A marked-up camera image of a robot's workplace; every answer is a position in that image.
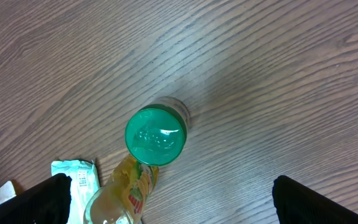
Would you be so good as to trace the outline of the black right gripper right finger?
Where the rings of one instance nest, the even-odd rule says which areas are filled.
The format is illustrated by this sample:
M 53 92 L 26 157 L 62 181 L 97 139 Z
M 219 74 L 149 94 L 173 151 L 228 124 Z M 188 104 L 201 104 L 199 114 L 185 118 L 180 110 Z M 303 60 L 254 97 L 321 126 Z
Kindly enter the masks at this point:
M 274 180 L 273 203 L 280 224 L 358 224 L 358 214 L 281 175 Z

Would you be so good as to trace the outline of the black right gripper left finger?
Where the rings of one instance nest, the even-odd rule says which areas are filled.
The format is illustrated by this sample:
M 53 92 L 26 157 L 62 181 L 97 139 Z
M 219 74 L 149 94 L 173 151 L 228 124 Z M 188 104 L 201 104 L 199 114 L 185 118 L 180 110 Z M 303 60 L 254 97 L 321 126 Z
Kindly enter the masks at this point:
M 0 224 L 66 224 L 72 179 L 54 175 L 0 205 Z

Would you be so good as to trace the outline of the light teal snack packet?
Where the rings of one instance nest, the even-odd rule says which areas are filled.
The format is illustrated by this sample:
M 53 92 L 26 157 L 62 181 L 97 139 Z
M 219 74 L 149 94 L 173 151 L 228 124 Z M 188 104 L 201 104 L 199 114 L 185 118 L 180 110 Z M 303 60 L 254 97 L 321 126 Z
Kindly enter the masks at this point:
M 67 224 L 82 224 L 85 208 L 100 188 L 95 164 L 87 161 L 53 161 L 50 165 L 52 176 L 65 174 L 72 179 L 70 186 L 70 213 Z

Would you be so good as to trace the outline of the yellow Vim dish soap bottle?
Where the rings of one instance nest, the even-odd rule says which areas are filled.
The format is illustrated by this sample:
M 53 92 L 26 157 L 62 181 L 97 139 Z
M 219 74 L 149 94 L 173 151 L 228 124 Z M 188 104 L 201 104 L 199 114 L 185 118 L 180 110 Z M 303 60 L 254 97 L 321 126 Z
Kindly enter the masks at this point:
M 89 200 L 84 223 L 139 224 L 146 202 L 158 181 L 159 169 L 125 157 L 108 182 Z

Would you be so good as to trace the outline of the green-capped white bottle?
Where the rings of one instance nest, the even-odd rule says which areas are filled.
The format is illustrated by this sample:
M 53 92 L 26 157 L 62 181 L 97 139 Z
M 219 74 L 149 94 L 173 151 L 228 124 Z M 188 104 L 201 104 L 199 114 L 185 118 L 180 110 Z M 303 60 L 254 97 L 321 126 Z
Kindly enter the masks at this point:
M 190 126 L 189 110 L 176 98 L 164 96 L 138 110 L 125 128 L 130 154 L 143 164 L 165 166 L 182 152 Z

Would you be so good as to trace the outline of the small teal white box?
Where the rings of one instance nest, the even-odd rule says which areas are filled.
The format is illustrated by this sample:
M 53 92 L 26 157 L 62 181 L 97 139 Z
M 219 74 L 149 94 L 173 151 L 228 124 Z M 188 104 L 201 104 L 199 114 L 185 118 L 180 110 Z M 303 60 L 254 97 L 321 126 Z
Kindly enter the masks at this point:
M 13 183 L 10 180 L 0 187 L 0 204 L 7 202 L 15 196 L 16 191 Z

